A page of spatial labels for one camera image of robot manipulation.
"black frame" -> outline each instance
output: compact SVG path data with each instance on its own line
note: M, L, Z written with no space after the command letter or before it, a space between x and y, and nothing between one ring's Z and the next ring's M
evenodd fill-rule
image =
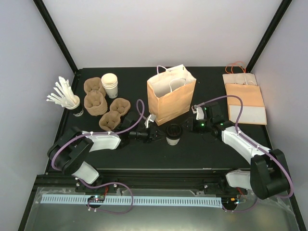
M77 83L78 83L78 80L80 78L80 74L79 74L79 69L77 68L72 56L70 55L70 52L69 50L67 49L56 25L54 24L43 0L33 0L33 2L35 3L36 7L38 8L40 14L42 15L44 21L46 22L46 25L48 26L49 30L51 31L54 39L56 40L60 50L62 51L64 57L66 58L68 64L70 65L73 73L75 74L74 76L74 80L73 80L73 83L72 83L72 90L74 91L77 87ZM282 19L284 13L286 12L286 10L288 9L289 5L291 4L292 0L282 0L277 12L275 13L271 23L269 24L265 34L263 35L259 45L257 46L251 60L249 61L248 65L247 65L247 72L251 72L253 67L255 66L258 58L260 57L260 55L262 54L267 42L269 41L269 39L271 38L272 34L274 33L277 25L279 24L280 20ZM67 116L68 116L68 110L67 109L64 109L64 112L62 114L62 117L61 117L61 121L60 121L60 126L58 128L58 131L57 131L57 134L56 134L56 137L55 137L55 141L57 141L63 134L64 132L64 124L67 120ZM30 194L30 197L29 197L29 200L28 200L28 203L26 205L26 208L25 208L25 212L24 212L24 215L23 215L23 218L21 220L21 223L20 223L20 226L19 226L19 229L20 231L24 230L25 227L26 227L26 222L27 222L27 219L28 219L28 216L29 216L29 213L30 213L30 210L31 210L31 207L32 207L32 204L33 204L33 201L34 201L34 198L35 198L35 194L37 192L37 189L38 187L75 187L76 186L76 180L72 177L67 177L67 176L64 176L62 175L61 173L58 173L58 172L48 172L48 169L49 169L49 165L50 165L50 162L48 162L47 164L47 167L46 167L46 170L45 170L45 175L38 175L36 180L35 180L35 183L34 183L34 186L33 186L33 189L31 191L31 194ZM135 182L138 182L138 179L137 178L140 178L140 174L135 172L134 171L129 171L128 173L125 173L125 174L121 174L121 177L123 175L129 175L127 180L128 182L130 181L133 181L134 183ZM196 185L194 185L194 183L198 182L198 184L200 184L200 180L201 179L204 179L206 177L209 177L209 173L206 173L204 174L204 172L202 171L202 173L198 172L198 171L192 171L190 173L190 178L195 180L192 182L192 184L186 184L186 186L184 186L180 181L176 180L178 179L179 177L186 177L187 178L187 175L185 176L182 176L180 172L177 172L177 173L164 173L164 172L160 172L158 173L157 177L161 178L161 177L165 177L165 179L168 180L169 182L169 186L164 186L164 188L167 188L167 189L175 189L175 188L183 188L183 187L187 187L187 188L192 188L192 187L198 187ZM299 226L299 229L301 231L305 231L306 230L306 227L305 227L305 224L304 224L304 221L303 221L303 218L301 216L301 213L300 213L300 210L299 210L299 207L298 207L298 204L297 204L297 201L296 201L296 198L295 196L293 195L291 198L290 198L290 201L291 201L291 204L292 204L292 207L293 207L293 210L294 210L294 214L295 214L295 217L296 217L296 220L297 220L297 223L298 223L298 226Z

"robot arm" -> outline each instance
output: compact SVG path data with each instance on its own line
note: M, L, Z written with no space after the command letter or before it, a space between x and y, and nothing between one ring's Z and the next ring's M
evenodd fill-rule
M262 146L239 128L236 131L234 123L224 120L217 103L205 108L206 119L201 111L201 108L196 108L196 119L186 121L186 127L193 132L211 132L213 136L235 149L251 165L250 171L235 170L226 174L227 182L231 187L253 190L260 199L266 199L290 189L288 180L280 168L260 149L269 152L288 172L282 151Z
M131 127L137 120L138 116L129 113L121 124L121 130ZM47 156L52 160L58 150L71 139L81 134L90 134L68 145L57 156L55 165L64 175L72 175L84 180L88 184L92 184L99 177L99 173L93 166L85 162L88 153L97 150L120 148L127 145L130 139L142 140L144 143L159 140L163 137L163 134L152 125L154 120L155 116L150 115L142 128L124 133L121 137L114 132L93 135L93 132L81 131L76 127L71 128L48 150Z

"white wall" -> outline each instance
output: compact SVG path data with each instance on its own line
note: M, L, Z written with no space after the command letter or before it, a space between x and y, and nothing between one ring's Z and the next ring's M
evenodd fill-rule
M308 226L308 1L295 0L253 72L261 86L274 148L286 156Z
M15 231L62 114L46 96L73 73L33 1L1 0L0 33L0 230Z
M44 0L78 68L248 62L281 0Z

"white paper cup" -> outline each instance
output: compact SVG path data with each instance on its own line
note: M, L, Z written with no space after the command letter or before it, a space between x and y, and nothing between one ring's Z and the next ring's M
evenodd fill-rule
M182 127L178 124L170 124L166 128L166 139L170 145L176 145L183 133Z
M102 76L103 86L112 86L115 83L117 83L117 77L115 74L107 73Z
M166 139L167 139L167 143L172 145L172 146L176 145L179 142L179 140L180 140L180 138L178 138L177 140L172 140L172 139L170 139L168 137L166 137Z
M109 98L117 97L117 77L115 74L107 73L102 76L102 85L105 88L106 94Z

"kraft paper bag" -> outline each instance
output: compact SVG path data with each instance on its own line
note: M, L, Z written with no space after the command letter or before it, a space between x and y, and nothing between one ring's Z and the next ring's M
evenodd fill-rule
M259 86L227 83L227 95L236 95L243 101L243 112L239 123L266 125L266 111ZM241 109L241 103L233 97L227 98L229 120L236 121Z
M166 69L147 81L149 112L162 125L189 111L196 79L184 65Z

